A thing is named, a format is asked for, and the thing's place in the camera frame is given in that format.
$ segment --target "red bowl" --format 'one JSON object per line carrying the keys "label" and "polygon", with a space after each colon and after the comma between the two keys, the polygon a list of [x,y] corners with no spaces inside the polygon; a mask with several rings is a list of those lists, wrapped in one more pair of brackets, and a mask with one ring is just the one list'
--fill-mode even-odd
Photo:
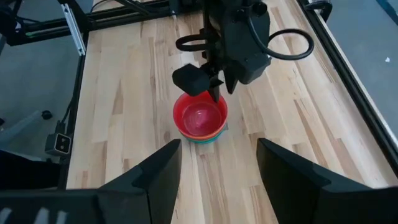
{"label": "red bowl", "polygon": [[219,134],[225,124],[228,108],[220,95],[215,103],[207,91],[197,96],[182,94],[174,104],[173,118],[178,130],[194,140],[207,140]]}

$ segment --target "wooden table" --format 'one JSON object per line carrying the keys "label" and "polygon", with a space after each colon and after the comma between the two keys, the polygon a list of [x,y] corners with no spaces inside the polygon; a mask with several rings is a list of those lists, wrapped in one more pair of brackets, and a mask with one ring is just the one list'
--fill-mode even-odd
{"label": "wooden table", "polygon": [[[67,187],[97,188],[182,138],[173,223],[277,223],[257,168],[260,137],[370,187],[397,185],[296,0],[266,3],[271,33],[306,30],[315,50],[296,62],[273,59],[260,78],[238,84],[233,95],[223,85],[228,130],[207,145],[184,140],[172,119],[182,94],[172,72],[204,62],[200,53],[177,50],[175,41],[198,33],[200,14],[91,32]],[[271,48],[292,54],[307,44],[288,35],[275,38]]]}

